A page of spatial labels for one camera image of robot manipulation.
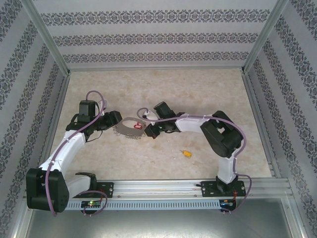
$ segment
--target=beige floor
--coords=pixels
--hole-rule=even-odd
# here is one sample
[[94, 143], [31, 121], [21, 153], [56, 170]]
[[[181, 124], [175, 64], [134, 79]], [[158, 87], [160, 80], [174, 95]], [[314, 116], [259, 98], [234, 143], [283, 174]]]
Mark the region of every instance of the beige floor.
[[[237, 171], [252, 177], [271, 176], [239, 69], [74, 72], [53, 149], [89, 90], [99, 90], [108, 110], [120, 111], [123, 118], [136, 117], [140, 107], [153, 109], [161, 101], [176, 113], [207, 115], [222, 110], [248, 139]], [[97, 94], [90, 99], [100, 100]], [[180, 150], [193, 156], [186, 158]], [[218, 156], [202, 134], [163, 133], [155, 140], [134, 140], [109, 129], [79, 151], [66, 178], [81, 171], [94, 172], [98, 179], [207, 179], [214, 178], [217, 169]]]

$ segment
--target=wall with damask pattern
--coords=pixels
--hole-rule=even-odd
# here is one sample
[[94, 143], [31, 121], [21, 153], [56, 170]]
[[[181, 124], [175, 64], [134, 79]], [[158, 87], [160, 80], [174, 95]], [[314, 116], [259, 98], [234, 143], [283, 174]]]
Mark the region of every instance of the wall with damask pattern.
[[35, 0], [70, 69], [243, 66], [276, 0]]
[[274, 155], [317, 237], [317, 1], [290, 0], [248, 72]]
[[0, 1], [0, 238], [10, 234], [25, 174], [41, 159], [64, 82], [18, 0]]

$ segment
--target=yellow object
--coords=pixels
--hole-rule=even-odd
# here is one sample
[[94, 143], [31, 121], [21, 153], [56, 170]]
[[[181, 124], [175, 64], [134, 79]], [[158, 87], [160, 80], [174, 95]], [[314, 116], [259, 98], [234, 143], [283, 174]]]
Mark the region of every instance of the yellow object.
[[189, 151], [187, 150], [181, 150], [181, 152], [183, 153], [183, 155], [185, 155], [185, 157], [187, 158], [190, 158], [192, 157], [192, 153], [190, 153]]

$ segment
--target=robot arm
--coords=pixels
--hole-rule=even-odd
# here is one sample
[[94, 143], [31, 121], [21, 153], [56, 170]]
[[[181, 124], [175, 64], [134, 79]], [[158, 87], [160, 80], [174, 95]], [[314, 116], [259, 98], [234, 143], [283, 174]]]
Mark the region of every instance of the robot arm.
[[[219, 120], [190, 118], [186, 113], [175, 114], [165, 102], [156, 105], [154, 110], [158, 117], [151, 111], [145, 112], [143, 117], [148, 119], [167, 119], [181, 116], [182, 118], [164, 122], [152, 122], [145, 129], [146, 135], [155, 139], [161, 132], [193, 131], [203, 133], [214, 152], [221, 157], [216, 178], [219, 181], [220, 190], [230, 189], [230, 185], [237, 180], [233, 166], [235, 154], [241, 147], [243, 140], [239, 131], [232, 125]], [[217, 111], [210, 116], [232, 122], [222, 111]]]
[[[70, 124], [66, 127], [66, 133], [59, 144], [60, 146], [65, 140], [68, 140], [58, 153], [54, 164], [50, 169], [49, 175], [49, 189], [52, 204], [56, 212], [62, 212], [66, 208], [69, 198], [72, 198], [83, 191], [87, 191], [88, 189], [95, 190], [97, 179], [94, 174], [76, 173], [73, 178], [65, 181], [64, 177], [66, 171], [76, 153], [85, 146], [85, 143], [94, 131], [107, 130], [122, 120], [121, 114], [117, 111], [103, 113], [103, 115], [89, 127], [76, 134], [71, 139], [68, 139], [70, 135], [90, 123], [95, 118], [96, 105], [97, 103], [91, 100], [80, 102], [79, 114], [76, 114]], [[45, 191], [45, 174], [56, 151], [57, 149], [39, 166], [39, 168], [30, 169], [26, 175], [27, 204], [29, 208], [50, 210]]]

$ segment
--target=enclosure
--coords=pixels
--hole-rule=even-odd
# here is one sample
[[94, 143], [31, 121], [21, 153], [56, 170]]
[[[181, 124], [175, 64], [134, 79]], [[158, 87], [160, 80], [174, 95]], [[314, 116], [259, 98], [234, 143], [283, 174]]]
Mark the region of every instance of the enclosure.
[[[0, 4], [1, 237], [317, 237], [316, 0]], [[253, 181], [243, 207], [223, 216], [220, 197], [202, 197], [196, 185], [214, 181], [218, 157], [201, 134], [135, 140], [110, 128], [66, 175], [112, 181], [105, 211], [82, 216], [80, 198], [57, 218], [28, 209], [27, 171], [90, 90], [123, 118], [161, 101], [228, 114], [248, 140], [237, 160]]]

